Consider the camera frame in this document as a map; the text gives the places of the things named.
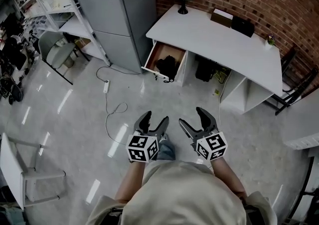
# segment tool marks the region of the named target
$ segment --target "drawer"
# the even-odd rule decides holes
[[[156,67],[156,63],[159,59],[165,59],[169,55],[175,58],[175,65],[178,66],[178,70],[175,76],[176,79],[180,73],[181,68],[183,67],[186,58],[186,51],[178,47],[155,41],[150,55],[145,63],[145,66],[142,66],[142,68],[144,70],[155,73],[161,78],[168,79],[167,75],[160,73],[160,70]]]

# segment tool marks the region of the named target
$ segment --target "cable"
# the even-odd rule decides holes
[[[219,101],[218,101],[218,119],[219,119],[219,126],[220,126],[220,99],[221,99],[221,96],[222,96],[223,93],[224,93],[225,86],[226,86],[226,84],[227,84],[228,79],[230,78],[231,72],[232,72],[232,70],[230,71],[230,73],[229,73],[229,75],[228,75],[228,77],[227,77],[227,79],[226,79],[226,81],[225,81],[225,84],[224,84],[224,86],[223,86],[223,90],[221,91],[220,96],[219,96]]]
[[[213,77],[215,77],[220,84],[224,84],[224,81],[225,81],[225,79],[226,79],[227,76],[228,76],[228,75],[226,74],[226,71],[230,71],[229,68],[224,68],[224,67],[222,68],[222,70],[223,70],[223,71],[221,71],[221,70],[216,70],[216,72],[215,72],[214,75],[213,75]],[[222,74],[224,74],[225,77],[224,77],[224,80],[223,80],[222,82],[220,82],[220,81],[222,80],[222,77],[221,77]]]
[[[128,75],[138,75],[138,74],[139,74],[139,73],[126,73],[126,72],[122,72],[122,71],[119,71],[119,70],[117,70],[117,69],[111,68],[111,67],[109,67],[109,66],[102,66],[102,67],[100,67],[100,68],[96,71],[96,77],[97,77],[99,80],[103,81],[104,83],[106,83],[107,81],[104,80],[104,79],[102,79],[102,78],[100,78],[100,77],[98,76],[98,72],[99,72],[99,70],[102,69],[102,68],[109,68],[109,69],[115,70],[115,71],[117,71],[117,72],[120,72],[120,73],[123,73],[123,74],[128,74]],[[126,105],[125,110],[124,110],[124,111],[117,111],[118,108],[119,108],[122,104]],[[123,113],[123,112],[126,112],[127,109],[128,109],[127,103],[126,103],[126,102],[122,102],[122,103],[120,103],[120,104],[114,109],[113,112],[109,112],[109,111],[108,111],[107,93],[105,93],[105,110],[106,110],[106,113],[107,113],[107,116],[106,116],[106,118],[105,118],[105,130],[106,130],[106,133],[107,133],[108,137],[109,137],[111,140],[113,140],[114,142],[117,142],[118,144],[122,144],[122,145],[124,145],[124,146],[125,146],[125,144],[116,141],[115,139],[113,139],[113,138],[110,136],[109,131],[108,131],[108,127],[107,127],[107,122],[108,122],[109,116],[111,116],[112,114],[114,114],[114,113]]]
[[[124,110],[124,111],[117,111],[117,109],[121,106],[121,104],[125,104],[125,105],[126,105],[125,110]],[[105,130],[106,130],[106,133],[108,134],[108,137],[109,137],[110,139],[112,139],[114,142],[117,142],[117,143],[122,144],[122,145],[124,145],[124,146],[125,146],[125,144],[116,141],[115,139],[113,139],[113,138],[110,136],[109,131],[108,131],[108,127],[107,127],[107,122],[108,122],[108,117],[111,116],[112,114],[114,114],[114,113],[123,113],[123,112],[126,112],[127,109],[128,109],[127,103],[123,102],[123,103],[120,103],[120,104],[115,108],[115,110],[114,110],[113,112],[111,112],[111,113],[108,112],[108,99],[107,99],[107,93],[105,93],[105,110],[106,110],[106,113],[107,113],[107,116],[106,116],[106,118],[105,118]]]
[[[118,72],[123,73],[123,74],[128,74],[128,75],[139,75],[139,74],[140,74],[140,73],[127,73],[127,72],[122,72],[122,71],[119,71],[119,70],[117,70],[117,69],[114,69],[114,68],[112,68],[112,67],[110,67],[110,66],[102,66],[102,67],[100,67],[100,68],[96,71],[96,77],[97,77],[99,80],[102,80],[103,82],[105,82],[105,80],[104,80],[104,79],[101,79],[101,78],[98,76],[98,72],[99,72],[99,70],[102,69],[102,68],[109,68],[109,69],[118,71]]]
[[[164,80],[163,82],[164,83],[170,83],[170,82],[174,82],[174,80],[173,79],[169,79],[169,80]]]
[[[287,94],[289,94],[289,92],[291,92],[291,91],[293,91],[294,89],[292,88],[292,89],[290,89],[290,90],[284,90],[283,89],[283,92],[285,92],[285,93],[287,93]]]

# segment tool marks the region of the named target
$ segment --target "black chair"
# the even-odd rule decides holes
[[[298,76],[299,73],[296,73],[296,70],[291,66],[294,60],[300,64],[302,68],[300,68],[305,76],[300,79]],[[264,101],[266,105],[276,110],[275,115],[277,116],[284,109],[291,106],[309,87],[314,78],[317,76],[319,70],[318,67],[313,65],[311,62],[305,62],[305,57],[302,57],[297,46],[293,46],[293,48],[288,52],[287,55],[283,57],[281,60],[282,64],[282,76],[283,82],[291,87],[290,90],[283,90],[288,96],[282,98],[278,95],[272,95],[271,98],[277,102],[277,105],[269,101]]]

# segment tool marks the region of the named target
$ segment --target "refrigerator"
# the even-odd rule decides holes
[[[142,73],[152,49],[146,33],[157,19],[155,0],[78,0],[111,63]]]

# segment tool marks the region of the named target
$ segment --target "black box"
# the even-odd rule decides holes
[[[231,26],[231,19],[226,18],[226,17],[219,15],[217,13],[214,13],[214,12],[211,14],[210,20],[212,20],[216,23],[222,24],[223,26],[228,27],[228,28],[230,28],[230,26]]]
[[[233,20],[231,22],[231,28],[248,37],[253,36],[255,32],[254,24],[237,16],[233,17]]]

